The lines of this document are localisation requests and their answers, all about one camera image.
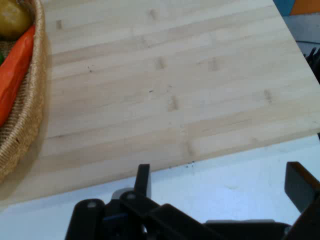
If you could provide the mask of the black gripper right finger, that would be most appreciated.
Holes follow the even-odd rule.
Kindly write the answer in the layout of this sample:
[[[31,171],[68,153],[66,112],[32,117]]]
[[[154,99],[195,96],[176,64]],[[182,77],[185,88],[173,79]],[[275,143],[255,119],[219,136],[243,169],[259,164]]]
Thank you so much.
[[[320,182],[299,162],[288,162],[284,190],[300,212],[285,240],[320,238]]]

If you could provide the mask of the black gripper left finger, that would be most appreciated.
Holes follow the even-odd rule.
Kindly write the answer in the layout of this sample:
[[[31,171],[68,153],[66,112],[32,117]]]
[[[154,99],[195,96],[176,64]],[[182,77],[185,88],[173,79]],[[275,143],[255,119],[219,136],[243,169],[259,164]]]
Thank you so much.
[[[109,203],[93,198],[78,202],[67,240],[218,240],[220,235],[170,204],[150,198],[149,164],[138,167],[133,188],[118,190]]]

